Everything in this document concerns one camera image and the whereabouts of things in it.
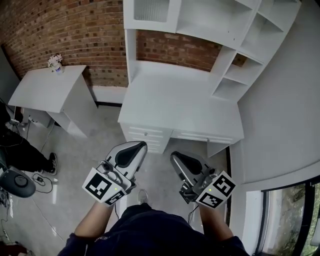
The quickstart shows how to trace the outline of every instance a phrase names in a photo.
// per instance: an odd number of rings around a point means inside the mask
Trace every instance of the glass panel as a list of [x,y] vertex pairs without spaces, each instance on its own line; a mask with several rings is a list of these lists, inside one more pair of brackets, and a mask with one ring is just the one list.
[[270,192],[263,252],[277,256],[292,255],[302,224],[305,194],[304,184]]
[[305,242],[303,250],[302,250],[302,254],[301,254],[302,256],[312,255],[318,248],[318,246],[312,246],[311,241],[314,236],[316,225],[317,225],[319,206],[320,206],[320,183],[315,185],[312,220],[311,220],[309,233],[308,233],[306,242]]

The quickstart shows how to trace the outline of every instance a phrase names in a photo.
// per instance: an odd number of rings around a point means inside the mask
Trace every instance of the window frame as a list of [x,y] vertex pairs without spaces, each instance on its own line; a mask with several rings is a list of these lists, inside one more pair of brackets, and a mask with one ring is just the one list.
[[304,209],[303,209],[303,215],[302,215],[302,223],[301,223],[301,228],[297,238],[297,242],[294,246],[294,250],[292,253],[292,256],[301,255],[310,231],[310,226],[311,226],[312,216],[314,211],[314,204],[315,204],[315,192],[316,192],[315,184],[318,184],[318,183],[320,183],[320,175],[305,181],[291,184],[291,185],[261,190],[261,192],[263,193],[262,216],[261,216],[259,238],[258,238],[258,243],[255,249],[255,253],[253,254],[254,256],[272,256],[272,254],[262,251],[265,244],[265,239],[266,239],[266,234],[268,229],[269,209],[270,209],[270,191],[291,188],[297,185],[304,184],[305,196],[304,196]]

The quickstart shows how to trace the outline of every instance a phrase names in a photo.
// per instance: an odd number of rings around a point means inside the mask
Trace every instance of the brick wall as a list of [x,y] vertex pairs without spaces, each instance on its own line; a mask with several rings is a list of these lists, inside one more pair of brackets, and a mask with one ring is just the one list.
[[[2,0],[0,44],[20,78],[59,53],[63,65],[87,65],[88,85],[128,85],[122,0]],[[138,60],[210,71],[221,47],[182,34],[137,32]],[[234,61],[242,63],[240,56]]]
[[3,0],[0,43],[21,78],[60,53],[89,85],[128,85],[122,0]]
[[138,30],[137,59],[210,71],[222,45],[177,33]]

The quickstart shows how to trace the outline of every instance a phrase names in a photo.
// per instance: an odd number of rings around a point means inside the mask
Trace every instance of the small vase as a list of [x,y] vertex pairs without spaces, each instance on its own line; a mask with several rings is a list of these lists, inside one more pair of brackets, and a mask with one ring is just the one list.
[[55,70],[55,73],[58,74],[58,75],[61,75],[63,72],[64,72],[64,69],[63,69],[61,63],[59,63],[59,68],[57,68]]

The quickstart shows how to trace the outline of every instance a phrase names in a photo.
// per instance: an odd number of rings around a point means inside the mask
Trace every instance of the window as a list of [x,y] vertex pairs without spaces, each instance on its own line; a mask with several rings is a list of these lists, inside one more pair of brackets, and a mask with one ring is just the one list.
[[257,256],[312,256],[320,218],[319,178],[263,191],[263,214]]

